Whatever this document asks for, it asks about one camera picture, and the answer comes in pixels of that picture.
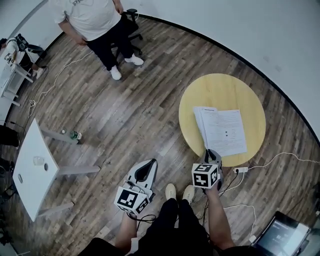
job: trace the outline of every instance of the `power strip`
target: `power strip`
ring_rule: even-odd
[[[238,167],[238,168],[234,168],[233,172],[236,174],[238,172],[238,174],[240,173],[246,173],[248,171],[248,167]]]

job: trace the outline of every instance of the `wooden floor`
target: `wooden floor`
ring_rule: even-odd
[[[156,196],[143,215],[159,213],[168,183],[174,183],[179,193],[192,183],[191,167],[198,157],[183,138],[178,109],[184,90],[203,75],[224,73],[237,77],[253,89],[263,105],[265,139],[256,156],[243,166],[266,164],[283,151],[302,159],[320,159],[315,139],[293,107],[248,66],[183,30],[141,17],[138,23],[144,40],[137,39],[133,44],[143,51],[143,66],[124,63],[119,57],[122,79],[114,81],[91,54],[63,71],[28,120],[29,100],[37,100],[41,92],[48,90],[62,67],[90,52],[62,36],[41,63],[50,68],[47,77],[24,86],[19,92],[21,107],[14,106],[10,112],[9,121],[24,126],[28,120],[26,130],[36,117],[40,125],[57,132],[80,131],[81,145],[48,140],[54,158],[60,165],[102,168],[98,174],[56,179],[44,208],[72,200],[75,205],[70,210],[31,222],[18,195],[4,206],[14,241],[34,255],[75,256],[94,237],[113,243],[122,217],[113,205],[115,193],[129,169],[140,161],[156,158],[159,165],[153,187]],[[2,154],[16,159],[18,153],[3,147]],[[234,178],[230,170],[224,169],[225,187]],[[233,184],[241,178],[239,175]],[[281,155],[268,167],[250,170],[242,184],[226,192],[221,200],[225,206],[253,205],[257,216],[253,233],[258,235],[275,211],[287,213],[305,197],[289,215],[310,225],[315,220],[311,187],[319,179],[318,164]],[[8,177],[6,182],[9,184],[11,179]],[[205,203],[198,189],[191,206],[199,218]],[[248,244],[253,209],[240,206],[225,211],[235,243]],[[143,235],[148,226],[142,223],[138,235]]]

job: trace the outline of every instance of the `stack of papers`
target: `stack of papers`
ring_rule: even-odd
[[[195,106],[193,112],[206,149],[221,157],[247,152],[239,109],[218,111],[214,107]]]

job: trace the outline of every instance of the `white desk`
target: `white desk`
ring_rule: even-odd
[[[19,97],[16,95],[13,91],[11,91],[8,87],[10,87],[10,83],[14,79],[15,75],[19,74],[21,77],[27,79],[29,82],[33,83],[34,81],[28,77],[31,76],[30,73],[25,71],[20,65],[13,64],[12,66],[5,65],[1,76],[0,76],[0,98],[4,98],[10,103],[20,107],[20,104],[17,103],[16,101],[10,99],[8,95],[14,96],[14,97]]]
[[[99,166],[58,166],[44,140],[44,136],[72,144],[78,143],[77,140],[73,140],[67,135],[40,128],[36,119],[33,119],[21,145],[13,173],[16,189],[33,222],[37,216],[49,215],[74,206],[73,202],[68,202],[51,209],[40,210],[56,176],[96,173],[101,169]],[[44,159],[44,163],[35,165],[34,157],[41,157]]]

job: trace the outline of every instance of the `round yellow table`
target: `round yellow table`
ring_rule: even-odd
[[[192,82],[183,93],[179,106],[180,128],[190,148],[201,157],[205,145],[193,107],[240,110],[247,152],[222,157],[224,167],[241,165],[260,149],[266,133],[265,112],[257,95],[241,80],[227,74],[207,74]]]

